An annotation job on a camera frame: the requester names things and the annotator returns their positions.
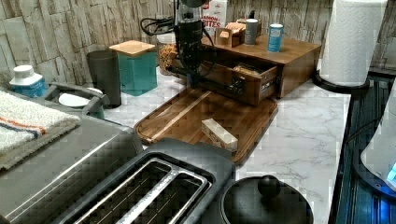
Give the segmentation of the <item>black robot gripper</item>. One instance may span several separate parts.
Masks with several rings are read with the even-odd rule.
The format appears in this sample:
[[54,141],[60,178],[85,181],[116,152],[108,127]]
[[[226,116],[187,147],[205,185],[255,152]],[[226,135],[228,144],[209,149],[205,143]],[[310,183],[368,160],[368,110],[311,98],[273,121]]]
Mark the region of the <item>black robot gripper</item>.
[[177,55],[183,66],[182,74],[185,75],[193,88],[197,88],[201,81],[206,81],[216,64],[216,55],[212,64],[204,75],[201,75],[203,35],[214,45],[202,21],[203,5],[209,0],[176,0],[175,34],[177,38]]

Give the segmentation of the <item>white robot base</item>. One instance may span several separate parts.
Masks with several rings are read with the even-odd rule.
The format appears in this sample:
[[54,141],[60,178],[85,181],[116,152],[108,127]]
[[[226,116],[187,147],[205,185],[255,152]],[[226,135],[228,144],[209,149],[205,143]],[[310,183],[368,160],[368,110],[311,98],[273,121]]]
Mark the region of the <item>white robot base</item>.
[[384,115],[367,147],[358,157],[355,170],[374,190],[395,199],[396,95],[392,84]]

